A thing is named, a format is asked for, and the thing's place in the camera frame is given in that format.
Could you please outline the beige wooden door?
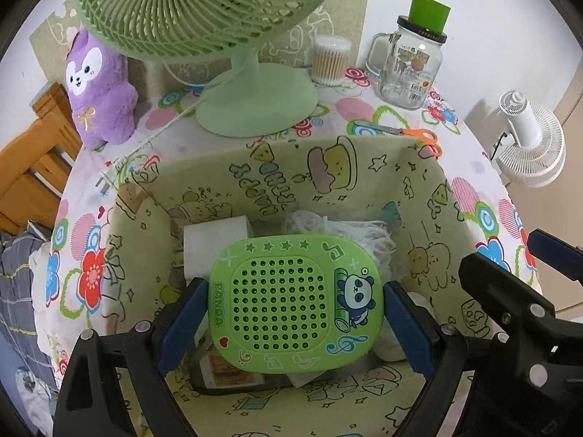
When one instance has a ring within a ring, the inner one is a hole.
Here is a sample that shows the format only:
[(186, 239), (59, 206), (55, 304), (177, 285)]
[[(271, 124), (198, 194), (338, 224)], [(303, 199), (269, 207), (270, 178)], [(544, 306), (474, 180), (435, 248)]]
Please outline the beige wooden door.
[[(526, 230), (540, 228), (571, 246), (582, 246), (582, 69), (578, 68), (554, 110), (566, 140), (566, 161), (559, 177), (543, 188), (511, 184), (510, 196)], [(544, 296), (554, 303), (558, 317), (582, 321), (582, 287), (544, 263), (538, 263)]]

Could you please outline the wooden bed headboard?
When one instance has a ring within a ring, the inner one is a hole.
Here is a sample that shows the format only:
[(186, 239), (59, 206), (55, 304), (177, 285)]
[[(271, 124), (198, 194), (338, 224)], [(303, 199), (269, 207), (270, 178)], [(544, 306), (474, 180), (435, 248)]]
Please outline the wooden bed headboard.
[(32, 103), (36, 120), (1, 151), (1, 230), (16, 235), (32, 220), (52, 228), (82, 143), (64, 87), (53, 83)]

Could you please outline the green panda case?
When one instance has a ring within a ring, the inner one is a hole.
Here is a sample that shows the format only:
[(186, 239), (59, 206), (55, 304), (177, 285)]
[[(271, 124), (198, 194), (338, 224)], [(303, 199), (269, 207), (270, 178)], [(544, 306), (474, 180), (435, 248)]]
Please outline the green panda case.
[(238, 241), (208, 279), (215, 349), (262, 374), (329, 371), (367, 354), (383, 325), (383, 280), (352, 240), (280, 235)]

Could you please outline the green plastic cup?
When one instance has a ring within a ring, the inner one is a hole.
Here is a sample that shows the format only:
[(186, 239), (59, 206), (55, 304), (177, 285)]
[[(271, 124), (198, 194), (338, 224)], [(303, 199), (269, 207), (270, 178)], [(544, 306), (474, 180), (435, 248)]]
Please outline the green plastic cup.
[(436, 0), (411, 0), (408, 20), (433, 33), (441, 34), (450, 12), (449, 6)]

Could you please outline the patterned fabric storage box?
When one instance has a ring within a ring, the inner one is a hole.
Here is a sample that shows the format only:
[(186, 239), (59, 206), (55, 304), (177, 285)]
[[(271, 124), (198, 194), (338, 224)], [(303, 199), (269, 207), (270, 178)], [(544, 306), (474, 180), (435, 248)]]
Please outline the patterned fabric storage box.
[[(154, 318), (176, 299), (171, 272), (186, 225), (242, 215), (256, 234), (272, 234), (304, 210), (386, 223), (395, 245), (391, 276), (425, 297), (440, 320), (464, 334), (487, 336), (491, 320), (458, 283), (468, 253), (505, 256), (497, 203), (469, 175), (481, 162), (477, 150), (466, 160), (456, 160), (451, 150), (434, 158), (407, 138), (339, 136), (265, 141), (139, 171), (121, 186), (110, 216), (109, 251), (133, 294), (120, 328)], [(392, 436), (422, 386), (404, 363), (318, 379), (301, 389), (225, 397), (197, 391), (187, 364), (170, 372), (167, 382), (203, 436)]]

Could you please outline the bag of white items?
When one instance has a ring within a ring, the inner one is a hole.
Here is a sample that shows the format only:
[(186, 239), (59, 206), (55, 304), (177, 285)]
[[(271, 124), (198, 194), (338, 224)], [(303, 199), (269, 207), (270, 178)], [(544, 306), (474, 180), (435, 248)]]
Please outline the bag of white items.
[(386, 222), (331, 220), (306, 210), (286, 216), (288, 234), (321, 234), (349, 239), (362, 247), (375, 261), (384, 282), (394, 280), (391, 262), (396, 243), (391, 239)]

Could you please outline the floral tablecloth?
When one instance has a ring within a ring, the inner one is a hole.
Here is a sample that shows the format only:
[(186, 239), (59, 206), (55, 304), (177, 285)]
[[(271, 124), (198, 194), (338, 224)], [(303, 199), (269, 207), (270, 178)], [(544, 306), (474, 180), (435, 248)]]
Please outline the floral tablecloth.
[(527, 248), (527, 230), (518, 210), (478, 141), (438, 92), (431, 91), (420, 110), (402, 111), (376, 97), (369, 75), (353, 68), (340, 86), (320, 90), (318, 105), (307, 119), (282, 132), (250, 139), (217, 137), (201, 129), (191, 110), (196, 100), (196, 94), (175, 91), (141, 104), (137, 131), (128, 142), (99, 152), (82, 151), (74, 164), (46, 248), (47, 263), (35, 273), (39, 348), (50, 358), (57, 380), (63, 379), (82, 330), (123, 331), (120, 325), (133, 294), (124, 285), (120, 260), (109, 251), (109, 231), (118, 191), (133, 174), (165, 162), (265, 141), (395, 136), (423, 145), (414, 137), (355, 126), (354, 121), (429, 129), (437, 134), (443, 155), (451, 150), (456, 160), (479, 151), (482, 162), (473, 164), (469, 175), (497, 203), (505, 249), (502, 259), (491, 260), (531, 287), (539, 286), (536, 261)]

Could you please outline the white floor fan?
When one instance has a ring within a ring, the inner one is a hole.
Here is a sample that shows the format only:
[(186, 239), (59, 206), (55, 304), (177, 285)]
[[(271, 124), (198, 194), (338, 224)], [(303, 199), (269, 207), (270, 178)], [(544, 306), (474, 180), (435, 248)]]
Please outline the white floor fan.
[(561, 174), (566, 141), (554, 112), (510, 90), (499, 98), (506, 128), (494, 144), (490, 160), (509, 182), (543, 188)]

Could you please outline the cotton swab container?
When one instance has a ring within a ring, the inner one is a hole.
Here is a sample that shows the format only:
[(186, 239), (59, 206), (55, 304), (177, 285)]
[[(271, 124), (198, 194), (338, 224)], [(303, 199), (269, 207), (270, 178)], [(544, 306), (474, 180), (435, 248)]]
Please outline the cotton swab container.
[(335, 35), (317, 35), (312, 46), (313, 82), (322, 86), (339, 86), (348, 68), (352, 43)]

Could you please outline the green desk fan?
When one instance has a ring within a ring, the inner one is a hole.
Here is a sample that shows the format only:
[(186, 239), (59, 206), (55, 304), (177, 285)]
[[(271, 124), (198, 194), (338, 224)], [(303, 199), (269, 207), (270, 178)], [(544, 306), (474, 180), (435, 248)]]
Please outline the green desk fan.
[(75, 0), (84, 26), (133, 59), (166, 64), (228, 58), (201, 92), (195, 114), (223, 137), (258, 137), (307, 118), (318, 93), (307, 73), (259, 60), (258, 50), (324, 0)]

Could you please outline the orange handled scissors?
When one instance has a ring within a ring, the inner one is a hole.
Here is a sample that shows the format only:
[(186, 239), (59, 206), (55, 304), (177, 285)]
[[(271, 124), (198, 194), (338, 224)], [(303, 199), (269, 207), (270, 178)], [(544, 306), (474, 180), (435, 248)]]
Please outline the orange handled scissors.
[(396, 136), (410, 136), (420, 140), (424, 146), (428, 146), (431, 155), (435, 158), (440, 158), (443, 155), (443, 150), (439, 145), (439, 138), (437, 134), (425, 128), (396, 128), (392, 126), (385, 126), (370, 121), (354, 121), (355, 126), (372, 128), (373, 130), (388, 133)]

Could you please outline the grey plaid bedding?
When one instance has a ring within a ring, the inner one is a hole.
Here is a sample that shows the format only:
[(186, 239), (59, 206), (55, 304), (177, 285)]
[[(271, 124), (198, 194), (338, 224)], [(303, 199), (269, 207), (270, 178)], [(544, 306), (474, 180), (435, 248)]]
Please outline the grey plaid bedding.
[(36, 235), (1, 233), (1, 333), (26, 367), (54, 391), (50, 358), (38, 347), (29, 257), (43, 244)]

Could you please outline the white power adapter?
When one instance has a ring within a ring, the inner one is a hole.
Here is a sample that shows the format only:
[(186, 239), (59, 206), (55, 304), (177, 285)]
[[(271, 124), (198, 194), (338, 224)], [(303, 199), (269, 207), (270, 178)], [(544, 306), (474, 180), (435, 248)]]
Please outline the white power adapter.
[(252, 236), (251, 225), (246, 216), (185, 226), (183, 269), (186, 281), (208, 278), (220, 253), (230, 245)]

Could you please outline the purple plush bunny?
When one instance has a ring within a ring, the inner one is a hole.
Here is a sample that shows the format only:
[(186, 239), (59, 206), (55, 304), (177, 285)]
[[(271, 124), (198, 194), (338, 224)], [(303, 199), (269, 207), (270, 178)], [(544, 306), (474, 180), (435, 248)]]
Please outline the purple plush bunny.
[(76, 34), (65, 60), (64, 84), (72, 120), (84, 147), (98, 150), (128, 141), (136, 130), (136, 88), (128, 59), (87, 29)]

